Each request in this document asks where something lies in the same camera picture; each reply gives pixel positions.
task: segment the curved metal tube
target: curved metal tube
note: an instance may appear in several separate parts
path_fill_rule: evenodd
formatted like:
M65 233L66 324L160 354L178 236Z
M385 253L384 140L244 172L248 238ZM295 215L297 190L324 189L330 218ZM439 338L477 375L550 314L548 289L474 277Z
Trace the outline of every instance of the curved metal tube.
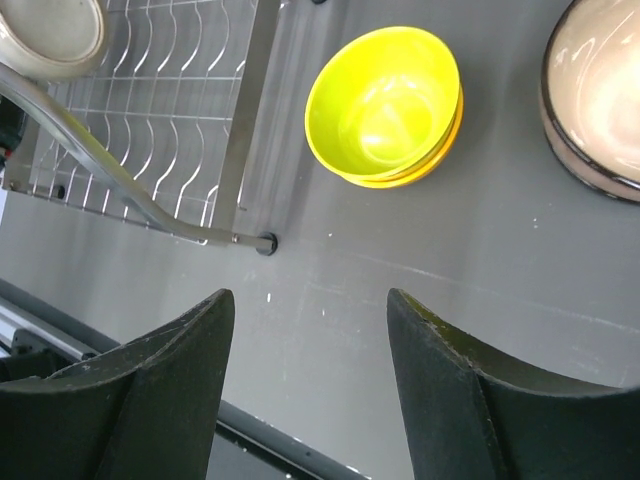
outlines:
M24 110L49 132L96 179L154 227L201 241L244 243L270 248L270 240L205 228L178 220L165 212L136 183L120 163L58 102L29 80L0 63L0 95Z

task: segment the gray table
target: gray table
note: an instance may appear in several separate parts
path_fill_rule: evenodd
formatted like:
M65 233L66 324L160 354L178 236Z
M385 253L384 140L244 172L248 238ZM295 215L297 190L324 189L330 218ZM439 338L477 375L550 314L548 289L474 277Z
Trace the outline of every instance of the gray table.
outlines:
M390 287L538 366L637 383L638 209L569 176L538 117L543 48L568 3L305 4L299 14L319 41L293 92L300 116L320 65L362 33L417 25L449 43L466 112L436 172L393 191L351 186L314 162L297 124L287 132L301 152L295 196L281 206L274 257L11 196L0 275L119 341L233 289L224 398L375 479L411 478L386 332Z

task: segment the brown bowl rim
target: brown bowl rim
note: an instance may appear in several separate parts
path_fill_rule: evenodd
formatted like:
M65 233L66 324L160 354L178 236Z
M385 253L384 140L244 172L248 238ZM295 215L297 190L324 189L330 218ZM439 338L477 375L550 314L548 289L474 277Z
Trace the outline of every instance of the brown bowl rim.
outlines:
M582 1L584 1L584 0L572 0L572 2L565 9L565 11L562 13L562 16L560 17L560 19L556 23L555 27L553 28L553 31L551 32L551 36L549 37L549 40L547 42L547 46L546 46L545 52L544 52L544 57L542 59L542 74L540 75L540 77L541 77L541 79L540 79L540 92L541 92L541 95L542 95L542 103L543 103L544 108L545 108L545 112L544 113L549 117L549 121L551 122L551 125L553 126L554 130L560 136L560 139L564 142L565 145L567 145L569 147L569 149L580 160L582 160L584 163L589 165L589 167L593 168L597 172L599 172L602 175L608 177L609 179L611 179L611 180L613 180L613 181L615 181L617 183L621 183L623 185L626 185L628 187L640 190L640 183L639 182L635 182L634 180L628 179L626 177L623 177L622 175L619 175L619 174L609 170L608 168L602 166L596 160L591 158L582 149L580 149L580 147L575 144L575 142L571 139L571 137L567 134L565 129L562 127L562 124L560 123L560 120L558 119L558 117L556 115L556 112L555 112L555 110L553 108L553 104L551 103L551 95L549 93L549 81L548 81L548 78L547 78L548 77L547 73L549 71L549 57L551 56L551 49L553 47L553 44L555 42L556 37L558 36L558 33L559 33L560 29L566 23L569 15L573 11L573 9Z

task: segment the metal rack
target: metal rack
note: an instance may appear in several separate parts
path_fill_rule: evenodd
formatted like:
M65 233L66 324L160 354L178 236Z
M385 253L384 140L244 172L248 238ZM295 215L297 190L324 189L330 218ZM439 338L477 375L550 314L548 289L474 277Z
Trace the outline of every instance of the metal rack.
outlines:
M323 0L312 0L322 3ZM48 92L0 65L35 120L3 187L201 243L277 239L234 221L280 0L108 0L110 49Z

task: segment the stacked yellow bowl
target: stacked yellow bowl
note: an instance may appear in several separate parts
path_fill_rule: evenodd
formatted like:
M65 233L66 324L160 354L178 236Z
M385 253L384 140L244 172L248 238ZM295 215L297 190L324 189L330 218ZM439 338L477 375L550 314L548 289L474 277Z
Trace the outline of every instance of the stacked yellow bowl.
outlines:
M326 168L367 188L428 175L451 149L464 100L455 58L411 27L364 35L338 52L307 102L309 146Z

